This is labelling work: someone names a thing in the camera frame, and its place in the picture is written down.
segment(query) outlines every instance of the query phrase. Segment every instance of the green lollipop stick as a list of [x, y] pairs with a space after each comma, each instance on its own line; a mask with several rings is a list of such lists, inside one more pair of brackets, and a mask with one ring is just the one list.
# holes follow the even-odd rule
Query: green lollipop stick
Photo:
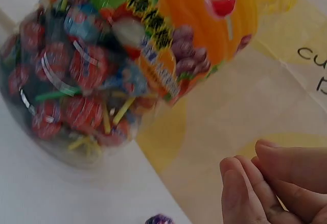
[[[82, 90], [80, 88], [74, 88], [73, 90], [71, 90], [73, 96], [77, 95], [77, 94], [81, 94]], [[49, 93], [44, 93], [41, 95], [38, 95], [35, 97], [35, 101], [36, 102], [42, 102], [45, 100], [50, 100], [50, 99], [58, 99], [61, 98], [63, 96], [68, 96], [65, 93], [62, 93], [61, 91], [56, 91], [56, 92], [49, 92]]]

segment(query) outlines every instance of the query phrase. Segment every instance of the white table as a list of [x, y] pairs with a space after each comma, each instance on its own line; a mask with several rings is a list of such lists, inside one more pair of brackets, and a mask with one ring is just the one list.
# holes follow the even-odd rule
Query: white table
[[[18, 22], [38, 0], [0, 0]], [[0, 40], [6, 36], [1, 25]], [[189, 224], [135, 142], [96, 170], [68, 167], [18, 127], [0, 97], [0, 223], [143, 224], [163, 213]]]

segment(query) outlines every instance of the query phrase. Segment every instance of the hand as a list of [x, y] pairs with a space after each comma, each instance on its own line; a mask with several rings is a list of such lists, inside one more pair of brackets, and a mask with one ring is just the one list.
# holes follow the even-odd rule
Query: hand
[[220, 163], [224, 224], [327, 224], [327, 148], [260, 140], [255, 151]]

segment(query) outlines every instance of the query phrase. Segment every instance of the red lollipop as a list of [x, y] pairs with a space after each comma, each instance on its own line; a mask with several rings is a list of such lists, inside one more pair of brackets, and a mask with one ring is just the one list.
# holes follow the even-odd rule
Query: red lollipop
[[76, 50], [70, 72], [77, 84], [86, 90], [99, 87], [107, 78], [109, 64], [106, 51], [97, 46], [88, 46], [85, 52]]
[[34, 115], [32, 120], [32, 130], [41, 139], [47, 140], [60, 132], [60, 123], [48, 123], [39, 114]]
[[77, 130], [97, 128], [102, 121], [103, 110], [101, 103], [95, 98], [72, 97], [66, 107], [66, 120]]
[[20, 29], [21, 45], [29, 52], [36, 52], [44, 43], [45, 28], [34, 21], [22, 23]]
[[[44, 65], [46, 72], [42, 65], [42, 59], [44, 59]], [[48, 76], [55, 75], [59, 79], [65, 77], [66, 69], [69, 65], [69, 54], [62, 42], [52, 43], [45, 47], [37, 58], [35, 65], [35, 73], [42, 81], [49, 80]]]
[[122, 119], [118, 125], [113, 128], [110, 134], [105, 133], [104, 126], [101, 125], [99, 132], [96, 133], [96, 138], [99, 145], [103, 146], [119, 146], [126, 141], [129, 132], [129, 124], [126, 119]]
[[58, 123], [62, 120], [60, 106], [54, 101], [45, 101], [36, 108], [36, 113], [43, 117], [44, 122]]
[[58, 114], [53, 114], [52, 112], [50, 112], [51, 106], [52, 106], [51, 103], [48, 103], [45, 106], [43, 105], [39, 106], [36, 110], [36, 114], [33, 116], [32, 119], [33, 132], [39, 138], [44, 140], [54, 137], [60, 132], [61, 129], [61, 124], [54, 122], [56, 121], [55, 118], [54, 120], [52, 120], [53, 122], [49, 122], [51, 121], [51, 119], [49, 119], [47, 115], [58, 118]]
[[24, 86], [29, 79], [29, 69], [26, 66], [17, 66], [9, 75], [8, 86], [9, 94], [14, 95]]

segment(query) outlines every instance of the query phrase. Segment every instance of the purple lollipop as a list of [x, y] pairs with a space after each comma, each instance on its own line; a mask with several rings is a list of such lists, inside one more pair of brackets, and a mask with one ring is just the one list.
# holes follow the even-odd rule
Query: purple lollipop
[[175, 224], [172, 218], [159, 214], [148, 219], [145, 224]]

